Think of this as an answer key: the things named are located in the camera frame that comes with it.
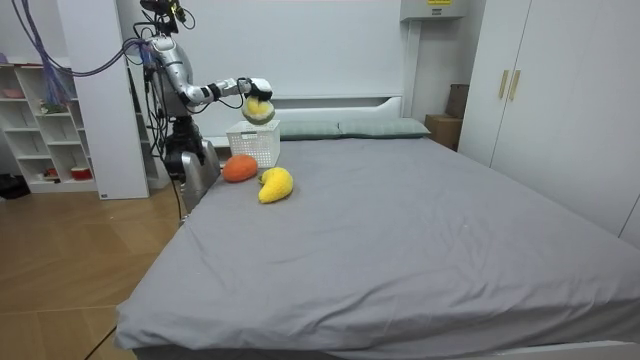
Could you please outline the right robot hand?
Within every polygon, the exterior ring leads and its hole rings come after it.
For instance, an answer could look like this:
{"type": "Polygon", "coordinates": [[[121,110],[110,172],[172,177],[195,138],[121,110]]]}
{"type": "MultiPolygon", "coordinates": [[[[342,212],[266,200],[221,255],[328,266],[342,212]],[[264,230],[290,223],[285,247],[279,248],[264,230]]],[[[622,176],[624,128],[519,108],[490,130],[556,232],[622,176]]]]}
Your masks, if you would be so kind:
{"type": "Polygon", "coordinates": [[[273,96],[271,84],[263,78],[247,78],[245,80],[246,97],[253,97],[259,101],[270,101],[273,96]]]}

